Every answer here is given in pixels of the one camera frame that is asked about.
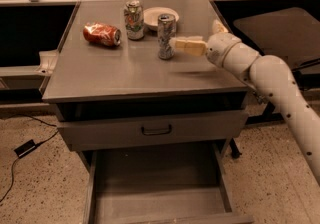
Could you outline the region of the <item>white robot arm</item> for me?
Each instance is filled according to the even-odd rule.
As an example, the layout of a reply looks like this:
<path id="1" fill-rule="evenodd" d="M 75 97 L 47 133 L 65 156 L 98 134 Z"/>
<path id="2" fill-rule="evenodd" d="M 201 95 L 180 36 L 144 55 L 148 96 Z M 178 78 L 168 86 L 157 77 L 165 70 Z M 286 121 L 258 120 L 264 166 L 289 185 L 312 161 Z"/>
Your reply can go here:
<path id="1" fill-rule="evenodd" d="M 173 37 L 169 45 L 176 52 L 204 55 L 278 108 L 320 183 L 320 117 L 302 96 L 291 69 L 277 56 L 260 55 L 219 21 L 213 22 L 213 31 L 207 41 L 200 36 Z"/>

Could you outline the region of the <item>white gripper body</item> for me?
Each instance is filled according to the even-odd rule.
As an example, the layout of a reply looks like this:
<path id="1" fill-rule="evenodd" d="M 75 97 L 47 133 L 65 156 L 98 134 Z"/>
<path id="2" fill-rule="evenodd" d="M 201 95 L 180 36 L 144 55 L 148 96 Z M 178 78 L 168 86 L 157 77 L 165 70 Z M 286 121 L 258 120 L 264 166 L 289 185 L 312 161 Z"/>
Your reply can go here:
<path id="1" fill-rule="evenodd" d="M 230 33 L 212 35 L 207 42 L 207 60 L 217 67 L 223 67 L 224 60 L 231 48 L 240 42 L 240 38 Z"/>

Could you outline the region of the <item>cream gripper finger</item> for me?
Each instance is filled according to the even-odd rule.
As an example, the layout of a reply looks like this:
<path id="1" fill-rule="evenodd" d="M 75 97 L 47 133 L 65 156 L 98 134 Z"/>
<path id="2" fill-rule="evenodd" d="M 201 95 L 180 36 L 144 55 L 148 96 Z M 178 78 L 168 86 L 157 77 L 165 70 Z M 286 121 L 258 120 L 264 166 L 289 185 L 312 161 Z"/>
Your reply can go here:
<path id="1" fill-rule="evenodd" d="M 213 21 L 212 32 L 217 33 L 228 33 L 228 29 L 217 19 Z"/>
<path id="2" fill-rule="evenodd" d="M 173 37 L 169 40 L 169 45 L 175 52 L 193 56 L 202 56 L 207 51 L 207 43 L 201 36 Z"/>

